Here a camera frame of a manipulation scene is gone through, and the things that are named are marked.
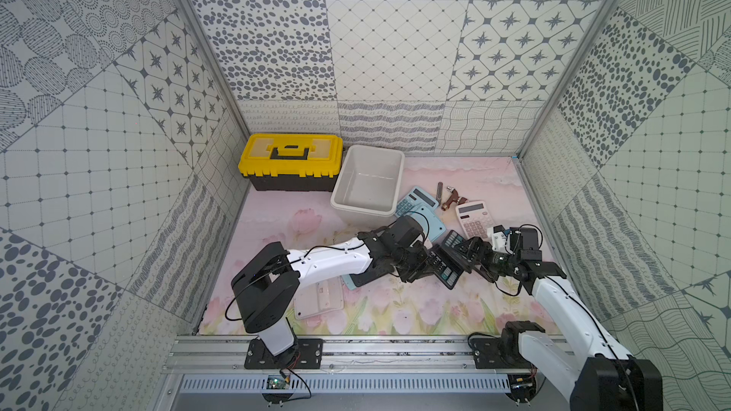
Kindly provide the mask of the black calculator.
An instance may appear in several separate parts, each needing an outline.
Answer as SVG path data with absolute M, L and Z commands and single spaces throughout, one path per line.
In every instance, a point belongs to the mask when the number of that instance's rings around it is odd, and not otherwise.
M 455 230 L 449 230 L 439 245 L 434 245 L 428 255 L 432 273 L 449 290 L 457 284 L 464 273 L 464 255 L 457 247 L 464 243 L 464 237 Z

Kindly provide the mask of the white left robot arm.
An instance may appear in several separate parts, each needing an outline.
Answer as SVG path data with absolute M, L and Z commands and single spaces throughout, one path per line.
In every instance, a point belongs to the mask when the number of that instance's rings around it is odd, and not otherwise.
M 395 272 L 402 281 L 413 281 L 428 258 L 427 239 L 416 220 L 402 216 L 336 245 L 300 250 L 270 243 L 232 279 L 231 303 L 238 307 L 239 315 L 226 319 L 241 322 L 247 334 L 263 342 L 272 356 L 289 355 L 296 350 L 297 338 L 286 312 L 300 288 L 372 269 Z

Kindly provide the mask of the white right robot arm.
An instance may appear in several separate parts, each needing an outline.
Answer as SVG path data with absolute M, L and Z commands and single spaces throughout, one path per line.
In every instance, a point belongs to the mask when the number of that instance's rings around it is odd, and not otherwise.
M 543 259 L 538 226 L 495 226 L 459 249 L 468 264 L 496 284 L 511 278 L 542 306 L 571 347 L 566 354 L 538 323 L 514 321 L 501 334 L 505 359 L 524 360 L 544 375 L 572 410 L 661 410 L 662 375 L 617 341 L 581 301 L 554 262 Z

